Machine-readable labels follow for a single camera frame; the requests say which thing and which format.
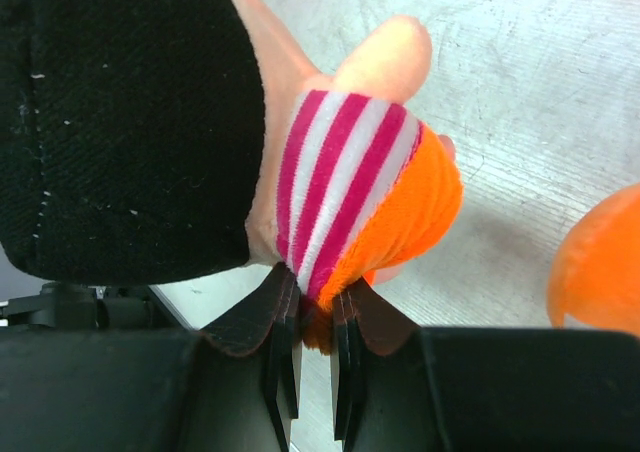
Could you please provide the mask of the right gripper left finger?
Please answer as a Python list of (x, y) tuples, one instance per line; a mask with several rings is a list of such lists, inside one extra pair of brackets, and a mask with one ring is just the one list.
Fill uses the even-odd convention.
[(285, 451), (299, 289), (282, 265), (199, 331), (151, 287), (50, 282), (1, 305), (5, 451)]

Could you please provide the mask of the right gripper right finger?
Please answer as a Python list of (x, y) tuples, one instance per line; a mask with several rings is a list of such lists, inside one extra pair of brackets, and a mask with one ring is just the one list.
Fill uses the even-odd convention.
[(635, 451), (639, 341), (587, 329), (423, 327), (364, 281), (333, 301), (346, 451)]

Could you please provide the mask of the orange shark plush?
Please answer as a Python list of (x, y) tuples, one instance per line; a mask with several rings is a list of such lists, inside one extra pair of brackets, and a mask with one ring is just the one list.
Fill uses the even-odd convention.
[(557, 328), (639, 334), (639, 185), (598, 203), (552, 261), (547, 314)]

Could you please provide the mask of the black haired doll plush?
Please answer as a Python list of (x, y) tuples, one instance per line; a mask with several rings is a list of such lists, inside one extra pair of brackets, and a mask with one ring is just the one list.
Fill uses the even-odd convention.
[(327, 75), (261, 0), (1, 0), (1, 244), (19, 270), (164, 284), (282, 263), (303, 340), (453, 224), (451, 140), (408, 109), (420, 21)]

